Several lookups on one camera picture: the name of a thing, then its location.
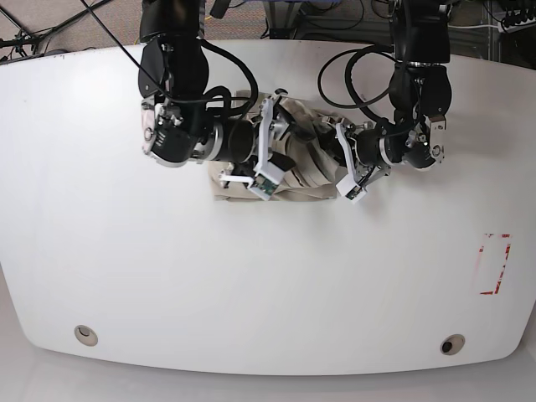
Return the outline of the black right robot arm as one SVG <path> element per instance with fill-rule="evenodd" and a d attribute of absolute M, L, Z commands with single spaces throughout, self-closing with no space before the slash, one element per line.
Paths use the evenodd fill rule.
<path fill-rule="evenodd" d="M 268 198 L 296 161 L 277 142 L 293 135 L 315 137 L 313 125 L 282 102 L 283 90 L 265 99 L 250 68 L 204 37 L 203 1 L 144 1 L 138 64 L 142 96 L 143 151 L 158 163 L 179 168 L 187 162 L 222 162 L 218 180 Z M 235 96 L 209 87 L 211 52 L 234 64 L 250 91 Z"/>

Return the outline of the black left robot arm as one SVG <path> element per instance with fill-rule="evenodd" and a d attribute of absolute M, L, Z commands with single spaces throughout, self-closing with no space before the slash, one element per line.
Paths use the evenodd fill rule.
<path fill-rule="evenodd" d="M 408 164 L 424 171 L 443 161 L 442 137 L 452 99 L 446 68 L 451 58 L 450 9 L 443 1 L 391 1 L 392 43 L 352 52 L 343 73 L 351 99 L 346 107 L 360 110 L 369 126 L 338 125 L 343 157 L 339 184 L 364 189 L 389 175 L 393 166 Z M 387 88 L 365 100 L 353 82 L 353 69 L 370 54 L 392 59 L 394 71 Z"/>

